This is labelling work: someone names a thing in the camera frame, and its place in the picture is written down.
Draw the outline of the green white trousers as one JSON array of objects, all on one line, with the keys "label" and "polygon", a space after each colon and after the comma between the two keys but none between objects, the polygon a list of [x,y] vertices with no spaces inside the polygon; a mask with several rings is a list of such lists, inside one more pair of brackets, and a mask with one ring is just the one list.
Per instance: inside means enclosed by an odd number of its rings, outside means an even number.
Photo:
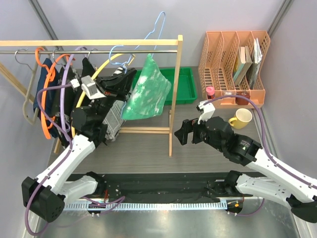
[{"label": "green white trousers", "polygon": [[121,118],[139,120],[160,116],[170,90],[171,83],[163,76],[152,55],[147,55],[131,96],[122,109]]}]

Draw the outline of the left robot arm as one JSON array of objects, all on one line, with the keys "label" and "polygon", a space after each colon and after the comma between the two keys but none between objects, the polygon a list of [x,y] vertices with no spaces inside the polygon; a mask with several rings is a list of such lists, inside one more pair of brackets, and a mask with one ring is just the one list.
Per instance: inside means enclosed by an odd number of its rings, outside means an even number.
[{"label": "left robot arm", "polygon": [[86,106],[71,112],[72,125],[78,134],[70,140],[62,154],[36,178],[27,177],[22,182],[23,204],[46,222],[55,221],[66,204],[92,195],[100,198],[106,189],[105,180],[94,172],[88,172],[71,183],[66,180],[77,166],[106,140],[108,125],[103,121],[115,101],[125,101],[130,92],[135,68],[118,68],[112,76],[91,79],[82,77],[82,86],[93,96]]}]

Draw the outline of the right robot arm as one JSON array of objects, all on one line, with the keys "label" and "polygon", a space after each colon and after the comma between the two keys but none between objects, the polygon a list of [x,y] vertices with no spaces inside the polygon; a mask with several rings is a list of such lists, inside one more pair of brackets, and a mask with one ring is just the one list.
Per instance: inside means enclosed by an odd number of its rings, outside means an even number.
[{"label": "right robot arm", "polygon": [[235,196],[240,193],[259,196],[287,207],[295,216],[306,222],[316,223],[316,179],[266,152],[262,145],[252,138],[235,133],[221,117],[212,117],[204,122],[186,119],[174,135],[181,145],[185,145],[189,133],[193,135],[193,144],[204,142],[221,152],[229,161],[253,169],[272,180],[263,181],[232,171],[223,184],[227,195]]}]

